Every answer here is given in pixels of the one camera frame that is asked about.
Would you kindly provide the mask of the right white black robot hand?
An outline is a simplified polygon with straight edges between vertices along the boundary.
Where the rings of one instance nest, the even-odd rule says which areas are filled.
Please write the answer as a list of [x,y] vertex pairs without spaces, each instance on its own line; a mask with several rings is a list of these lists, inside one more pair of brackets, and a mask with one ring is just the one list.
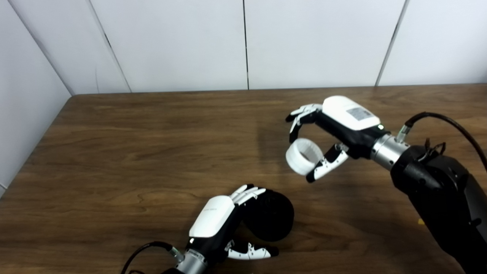
[[[309,183],[330,173],[349,157],[369,159],[375,143],[390,134],[379,117],[345,96],[331,96],[321,104],[303,105],[285,120],[292,123],[286,161]],[[310,139],[299,137],[299,130],[304,124],[318,125],[338,142],[323,152]]]

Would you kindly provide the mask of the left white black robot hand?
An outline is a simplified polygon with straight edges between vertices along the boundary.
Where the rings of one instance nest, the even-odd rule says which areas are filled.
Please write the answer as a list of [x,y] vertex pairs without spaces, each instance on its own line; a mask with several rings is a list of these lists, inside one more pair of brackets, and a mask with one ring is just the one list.
[[186,249],[199,253],[213,265],[226,258],[262,260],[279,255],[276,247],[237,241],[233,236],[244,217],[268,189],[242,185],[230,195],[212,197],[198,215],[188,233]]

